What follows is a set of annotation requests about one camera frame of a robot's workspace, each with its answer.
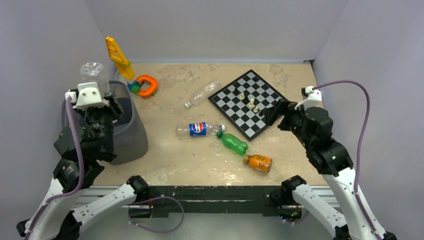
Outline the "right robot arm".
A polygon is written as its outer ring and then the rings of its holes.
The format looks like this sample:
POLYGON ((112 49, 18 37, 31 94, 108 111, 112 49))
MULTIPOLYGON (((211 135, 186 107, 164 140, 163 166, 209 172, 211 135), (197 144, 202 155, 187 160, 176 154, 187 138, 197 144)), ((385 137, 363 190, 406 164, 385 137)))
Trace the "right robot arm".
POLYGON ((328 111, 316 106, 296 109, 295 105, 280 99, 260 114, 268 126, 279 116, 283 117, 277 127, 296 136, 308 161, 327 182, 340 209, 336 210, 313 193, 298 175, 281 183, 280 198, 306 208, 334 240, 395 240, 396 235, 386 231, 375 218, 355 181, 356 171, 348 150, 332 137, 333 120, 328 111))

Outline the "pepsi labelled clear bottle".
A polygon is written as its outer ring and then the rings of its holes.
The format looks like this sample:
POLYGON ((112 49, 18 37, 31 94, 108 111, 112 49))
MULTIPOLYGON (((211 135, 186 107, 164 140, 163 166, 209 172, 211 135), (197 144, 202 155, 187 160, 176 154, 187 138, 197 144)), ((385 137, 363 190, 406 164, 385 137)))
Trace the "pepsi labelled clear bottle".
POLYGON ((218 132, 224 132, 224 124, 212 124, 210 122, 183 123, 176 126, 176 136, 181 140, 215 136, 218 132))

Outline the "large clear plastic bottle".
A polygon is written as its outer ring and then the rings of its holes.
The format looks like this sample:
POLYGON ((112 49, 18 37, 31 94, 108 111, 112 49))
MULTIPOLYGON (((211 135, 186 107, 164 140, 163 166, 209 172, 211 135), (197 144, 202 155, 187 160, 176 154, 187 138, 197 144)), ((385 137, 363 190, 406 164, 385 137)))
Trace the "large clear plastic bottle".
POLYGON ((109 72, 101 63, 85 63, 80 68, 80 77, 84 83, 96 82, 102 93, 109 93, 111 91, 109 84, 109 72))

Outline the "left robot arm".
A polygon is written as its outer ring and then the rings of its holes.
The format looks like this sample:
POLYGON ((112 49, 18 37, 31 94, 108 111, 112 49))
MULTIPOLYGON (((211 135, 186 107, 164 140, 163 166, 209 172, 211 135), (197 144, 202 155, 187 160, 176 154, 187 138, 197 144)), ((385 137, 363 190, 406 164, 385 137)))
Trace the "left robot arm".
POLYGON ((60 160, 50 187, 35 214, 16 226, 25 240, 76 240, 115 210, 133 203, 142 205, 150 196, 146 181, 133 175, 112 193, 74 208, 78 198, 103 171, 101 162, 116 158, 114 121, 122 118, 123 109, 110 93, 99 106, 82 110, 68 97, 65 107, 69 126, 62 129, 54 143, 60 160))

